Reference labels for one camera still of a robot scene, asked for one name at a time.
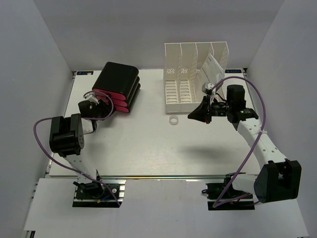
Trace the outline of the clear tape roll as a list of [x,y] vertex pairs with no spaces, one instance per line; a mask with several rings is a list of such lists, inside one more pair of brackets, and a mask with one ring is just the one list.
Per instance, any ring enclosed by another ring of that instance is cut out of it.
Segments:
[[171,116],[169,117],[169,123],[170,123],[171,125],[177,125],[177,124],[179,123],[179,118],[178,118],[178,116],[177,116],[177,115],[171,115]]

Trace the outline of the black pink drawer organizer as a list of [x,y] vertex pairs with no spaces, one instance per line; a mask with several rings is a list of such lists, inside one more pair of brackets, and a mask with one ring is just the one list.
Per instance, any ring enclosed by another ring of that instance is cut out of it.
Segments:
[[129,113],[140,88],[139,70],[136,67],[107,62],[92,90],[97,93],[98,99],[104,98],[104,94],[109,95],[117,111]]

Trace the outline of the white instruction booklet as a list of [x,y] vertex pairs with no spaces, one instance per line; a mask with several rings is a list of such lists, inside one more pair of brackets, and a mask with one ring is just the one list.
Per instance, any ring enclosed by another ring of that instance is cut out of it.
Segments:
[[202,86],[206,83],[212,83],[214,86],[224,78],[224,69],[212,54],[208,54],[203,66],[198,74],[199,82]]

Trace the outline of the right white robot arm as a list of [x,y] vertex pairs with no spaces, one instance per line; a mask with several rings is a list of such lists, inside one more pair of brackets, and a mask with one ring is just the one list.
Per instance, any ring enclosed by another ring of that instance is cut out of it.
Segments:
[[261,169],[258,175],[227,174],[222,188],[211,190],[218,195],[215,204],[222,198],[233,201],[247,194],[255,195],[261,203],[298,197],[302,167],[298,161],[291,161],[281,153],[262,130],[256,112],[246,107],[243,86],[229,85],[223,102],[210,95],[204,96],[200,105],[188,115],[189,119],[205,123],[210,123],[212,117],[228,119],[250,146],[249,155],[255,156]]

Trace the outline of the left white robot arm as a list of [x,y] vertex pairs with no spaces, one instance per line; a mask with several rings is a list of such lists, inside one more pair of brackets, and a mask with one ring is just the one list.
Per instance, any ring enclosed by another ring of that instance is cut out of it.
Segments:
[[78,103],[79,113],[69,117],[53,117],[50,129],[50,149],[63,157],[74,171],[80,184],[86,184],[90,179],[98,179],[98,171],[91,162],[84,158],[85,133],[97,130],[97,121],[108,118],[114,112],[111,101],[84,100]]

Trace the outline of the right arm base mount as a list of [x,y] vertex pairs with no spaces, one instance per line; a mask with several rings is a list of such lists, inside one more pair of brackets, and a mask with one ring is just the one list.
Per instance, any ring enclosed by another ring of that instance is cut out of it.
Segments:
[[227,183],[230,181],[233,173],[226,174],[223,182],[211,182],[206,184],[206,188],[201,191],[202,195],[207,197],[209,211],[238,211],[238,210],[255,210],[254,200],[252,195],[237,199],[236,197],[243,196],[246,192],[234,190],[232,185],[223,195],[220,202],[236,198],[226,204],[213,208],[214,202],[217,200],[221,192],[224,190]]

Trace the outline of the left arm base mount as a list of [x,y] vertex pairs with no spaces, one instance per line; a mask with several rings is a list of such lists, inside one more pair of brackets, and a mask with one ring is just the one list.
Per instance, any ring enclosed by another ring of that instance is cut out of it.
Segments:
[[74,208],[119,208],[123,197],[120,195],[120,184],[108,183],[109,190],[100,183],[74,182],[75,193],[72,207]]

